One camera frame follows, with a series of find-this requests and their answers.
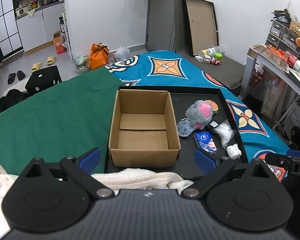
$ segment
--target toaster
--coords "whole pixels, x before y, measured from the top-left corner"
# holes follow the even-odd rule
[[[17,16],[21,16],[29,11],[29,6],[16,9]]]

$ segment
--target orange bag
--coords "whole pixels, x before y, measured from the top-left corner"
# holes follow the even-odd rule
[[[90,65],[92,70],[108,64],[108,59],[109,49],[107,45],[103,45],[102,43],[92,45],[90,53]]]

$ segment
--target black stool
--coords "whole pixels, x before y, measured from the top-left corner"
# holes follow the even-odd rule
[[[33,72],[26,84],[30,96],[61,83],[57,66],[50,66]]]

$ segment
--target pink ear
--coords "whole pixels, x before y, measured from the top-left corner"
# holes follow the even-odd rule
[[[196,123],[194,126],[195,126],[196,129],[201,129],[202,128],[202,125],[199,122]]]
[[[202,103],[202,104],[199,106],[200,112],[203,114],[203,116],[204,116],[205,118],[208,118],[208,117],[209,117],[211,108],[212,108],[212,106],[209,105],[209,104],[206,104],[206,103]]]

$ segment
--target gray plush toy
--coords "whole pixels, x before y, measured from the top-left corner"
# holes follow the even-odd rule
[[[186,111],[186,118],[177,124],[178,134],[188,137],[194,130],[202,130],[212,119],[212,105],[203,100],[196,101]]]

